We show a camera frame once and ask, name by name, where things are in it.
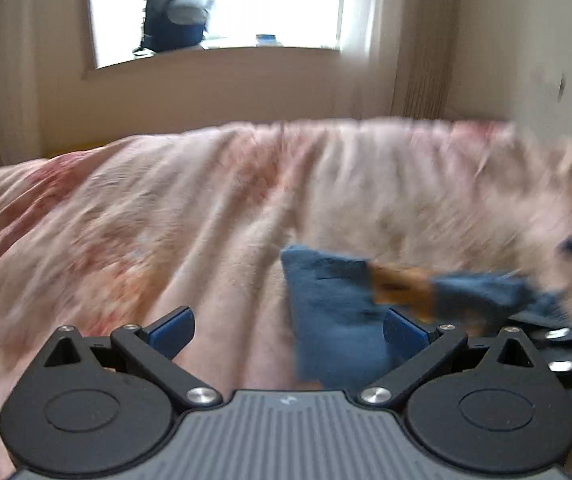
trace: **circular cap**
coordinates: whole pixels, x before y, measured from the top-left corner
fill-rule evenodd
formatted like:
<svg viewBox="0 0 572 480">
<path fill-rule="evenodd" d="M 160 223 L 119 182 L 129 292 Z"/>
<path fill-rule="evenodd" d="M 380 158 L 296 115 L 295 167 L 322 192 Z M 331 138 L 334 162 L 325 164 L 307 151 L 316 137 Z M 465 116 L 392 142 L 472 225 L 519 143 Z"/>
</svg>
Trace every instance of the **circular cap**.
<svg viewBox="0 0 572 480">
<path fill-rule="evenodd" d="M 572 446 L 572 400 L 546 369 L 496 365 L 439 377 L 411 395 L 405 420 L 426 451 L 484 474 L 563 463 Z"/>
<path fill-rule="evenodd" d="M 366 388 L 359 397 L 367 404 L 383 404 L 390 400 L 392 394 L 386 388 L 377 386 L 375 388 Z"/>
<path fill-rule="evenodd" d="M 206 388 L 205 386 L 200 386 L 198 388 L 192 388 L 186 392 L 186 397 L 192 404 L 198 404 L 199 406 L 205 406 L 206 404 L 211 404 L 217 400 L 218 393 L 212 388 Z"/>
<path fill-rule="evenodd" d="M 10 454 L 44 476 L 108 475 L 152 452 L 171 427 L 170 400 L 149 381 L 73 365 L 44 369 L 56 371 L 51 380 L 20 388 L 0 413 Z"/>
<path fill-rule="evenodd" d="M 460 411 L 477 428 L 514 431 L 532 420 L 533 405 L 508 390 L 478 390 L 461 399 Z"/>
<path fill-rule="evenodd" d="M 119 412 L 119 403 L 99 390 L 72 390 L 50 399 L 45 414 L 48 422 L 61 431 L 79 433 L 98 430 Z"/>
</svg>

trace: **gray ribbed plate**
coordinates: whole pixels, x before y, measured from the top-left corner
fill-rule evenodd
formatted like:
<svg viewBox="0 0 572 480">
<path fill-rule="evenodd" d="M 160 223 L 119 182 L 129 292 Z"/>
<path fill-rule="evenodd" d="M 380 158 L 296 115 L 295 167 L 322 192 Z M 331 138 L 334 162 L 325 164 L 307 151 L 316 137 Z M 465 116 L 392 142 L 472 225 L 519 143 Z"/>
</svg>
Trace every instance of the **gray ribbed plate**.
<svg viewBox="0 0 572 480">
<path fill-rule="evenodd" d="M 32 474 L 17 479 L 37 480 Z M 465 480 L 420 452 L 389 413 L 342 392 L 238 391 L 225 406 L 189 413 L 145 463 L 109 480 Z M 559 469 L 533 480 L 568 478 Z"/>
</svg>

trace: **wrinkled fabric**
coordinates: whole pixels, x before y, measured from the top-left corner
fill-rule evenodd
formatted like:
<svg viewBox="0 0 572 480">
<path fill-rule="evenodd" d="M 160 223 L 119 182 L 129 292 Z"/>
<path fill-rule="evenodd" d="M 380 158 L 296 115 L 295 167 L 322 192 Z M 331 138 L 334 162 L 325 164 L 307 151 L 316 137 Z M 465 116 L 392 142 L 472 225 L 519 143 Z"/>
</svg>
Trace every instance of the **wrinkled fabric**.
<svg viewBox="0 0 572 480">
<path fill-rule="evenodd" d="M 226 394 L 297 387 L 279 261 L 295 243 L 512 269 L 565 290 L 572 317 L 570 235 L 572 142 L 499 123 L 237 123 L 0 168 L 0 406 L 58 325 L 103 335 L 180 304 L 189 372 Z"/>
</svg>

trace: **blue cloth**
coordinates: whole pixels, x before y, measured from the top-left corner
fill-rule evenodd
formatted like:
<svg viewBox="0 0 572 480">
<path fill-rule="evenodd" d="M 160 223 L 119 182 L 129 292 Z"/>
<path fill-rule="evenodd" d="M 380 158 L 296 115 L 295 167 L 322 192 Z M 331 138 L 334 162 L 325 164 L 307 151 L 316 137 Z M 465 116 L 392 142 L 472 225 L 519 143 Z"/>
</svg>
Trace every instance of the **blue cloth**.
<svg viewBox="0 0 572 480">
<path fill-rule="evenodd" d="M 372 299 L 367 260 L 290 246 L 281 252 L 288 283 L 298 378 L 357 392 L 405 359 L 387 345 L 389 305 Z M 471 312 L 490 330 L 521 310 L 561 318 L 558 296 L 537 292 L 523 278 L 456 272 L 434 276 L 436 317 L 466 321 Z"/>
<path fill-rule="evenodd" d="M 300 380 L 356 392 L 400 364 L 384 341 L 387 307 L 371 300 L 366 260 L 291 246 L 281 261 Z"/>
</svg>

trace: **beige curtain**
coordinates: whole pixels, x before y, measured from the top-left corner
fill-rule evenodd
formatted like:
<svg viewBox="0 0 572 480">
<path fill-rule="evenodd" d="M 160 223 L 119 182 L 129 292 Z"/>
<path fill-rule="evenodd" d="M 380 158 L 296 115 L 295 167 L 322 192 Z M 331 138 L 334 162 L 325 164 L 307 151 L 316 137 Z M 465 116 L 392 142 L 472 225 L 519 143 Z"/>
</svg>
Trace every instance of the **beige curtain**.
<svg viewBox="0 0 572 480">
<path fill-rule="evenodd" d="M 33 0 L 0 0 L 0 155 L 40 157 Z"/>
<path fill-rule="evenodd" d="M 437 118 L 459 0 L 344 0 L 335 115 Z"/>
</svg>

